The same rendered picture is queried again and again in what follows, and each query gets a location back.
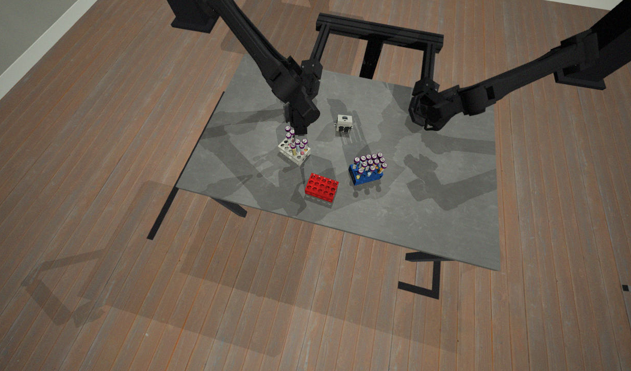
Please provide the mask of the white done button panel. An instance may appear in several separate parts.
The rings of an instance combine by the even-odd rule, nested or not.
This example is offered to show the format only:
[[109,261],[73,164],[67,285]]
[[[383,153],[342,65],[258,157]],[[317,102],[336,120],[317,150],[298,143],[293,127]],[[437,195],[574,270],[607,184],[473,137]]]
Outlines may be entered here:
[[334,124],[334,127],[336,127],[336,131],[350,133],[350,129],[353,128],[352,123],[352,116],[338,115],[337,123]]

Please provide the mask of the red lego brick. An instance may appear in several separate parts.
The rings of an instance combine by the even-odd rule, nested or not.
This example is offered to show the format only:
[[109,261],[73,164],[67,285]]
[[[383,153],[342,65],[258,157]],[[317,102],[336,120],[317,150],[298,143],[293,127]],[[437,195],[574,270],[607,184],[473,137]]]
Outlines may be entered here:
[[333,202],[338,181],[311,173],[305,193],[328,202]]

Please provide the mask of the blue tube rack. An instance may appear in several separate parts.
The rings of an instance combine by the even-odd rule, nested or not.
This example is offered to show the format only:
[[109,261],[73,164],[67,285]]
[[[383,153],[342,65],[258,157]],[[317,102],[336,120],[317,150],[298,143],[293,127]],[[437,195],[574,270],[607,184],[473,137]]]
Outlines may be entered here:
[[[359,164],[359,163],[358,163],[358,164]],[[350,165],[350,167],[349,167],[349,169],[348,169],[348,170],[349,170],[349,172],[350,172],[350,176],[351,176],[351,178],[352,178],[353,184],[354,184],[355,186],[356,186],[356,185],[358,185],[358,184],[367,183],[367,182],[370,182],[370,181],[374,181],[374,180],[376,180],[376,179],[380,179],[380,178],[383,176],[383,172],[382,172],[381,174],[377,173],[377,171],[379,171],[380,167],[379,167],[378,169],[375,169],[375,171],[373,171],[373,172],[372,172],[372,174],[371,174],[369,177],[367,176],[367,173],[368,173],[369,169],[368,169],[368,171],[366,172],[366,171],[364,170],[364,169],[365,169],[365,168],[364,168],[364,169],[363,169],[362,176],[360,177],[360,179],[356,179],[356,176],[357,176],[357,174],[358,174],[357,172],[358,172],[358,169],[359,169],[359,168],[358,168],[358,164],[357,164],[356,169],[353,169],[353,168],[352,168],[352,167],[353,167],[353,164],[351,164],[351,165]]]

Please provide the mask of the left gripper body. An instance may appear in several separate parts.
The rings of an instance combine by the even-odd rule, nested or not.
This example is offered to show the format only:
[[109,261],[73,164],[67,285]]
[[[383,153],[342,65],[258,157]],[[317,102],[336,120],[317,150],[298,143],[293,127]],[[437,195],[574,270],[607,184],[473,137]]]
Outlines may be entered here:
[[445,124],[447,124],[447,122],[449,122],[449,120],[450,120],[453,116],[455,116],[455,115],[451,115],[451,116],[449,116],[449,117],[446,117],[445,119],[442,119],[442,120],[440,120],[440,121],[438,121],[438,122],[436,122],[436,123],[430,122],[428,118],[426,118],[426,121],[427,121],[429,124],[433,125],[433,126],[435,127],[435,129],[436,129],[436,130],[440,131],[440,130],[444,127],[444,125],[445,125]]

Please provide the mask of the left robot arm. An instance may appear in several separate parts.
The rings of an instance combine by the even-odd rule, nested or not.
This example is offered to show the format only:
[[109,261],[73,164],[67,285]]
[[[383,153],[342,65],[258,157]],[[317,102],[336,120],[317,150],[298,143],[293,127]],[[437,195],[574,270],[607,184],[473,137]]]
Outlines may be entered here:
[[595,65],[594,61],[599,58],[597,32],[592,34],[591,29],[560,43],[561,45],[532,62],[473,86],[460,88],[457,85],[441,92],[431,87],[424,95],[418,96],[413,112],[433,123],[461,112],[469,116],[478,115],[486,112],[485,108],[495,104],[499,99],[528,83],[563,69],[565,75],[586,70]]

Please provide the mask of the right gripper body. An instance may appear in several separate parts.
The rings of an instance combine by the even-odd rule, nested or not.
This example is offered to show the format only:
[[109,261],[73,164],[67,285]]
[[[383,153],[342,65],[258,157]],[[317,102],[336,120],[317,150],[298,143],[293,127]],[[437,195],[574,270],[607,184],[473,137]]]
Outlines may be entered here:
[[[290,114],[289,114],[289,106],[285,107],[285,117],[286,117],[286,123],[291,122]],[[293,122],[291,122],[291,125],[294,125]]]

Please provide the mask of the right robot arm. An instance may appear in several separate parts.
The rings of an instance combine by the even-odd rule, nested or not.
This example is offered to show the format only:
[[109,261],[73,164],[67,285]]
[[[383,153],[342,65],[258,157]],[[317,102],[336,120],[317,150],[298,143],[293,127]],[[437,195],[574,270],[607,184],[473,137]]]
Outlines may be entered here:
[[259,66],[276,98],[296,108],[293,109],[289,104],[290,120],[294,124],[295,136],[308,134],[307,124],[317,121],[320,116],[320,111],[308,96],[313,94],[316,79],[306,77],[305,72],[291,56],[287,59],[281,56],[234,0],[196,0],[196,2],[210,18],[215,19],[217,15],[223,18]]

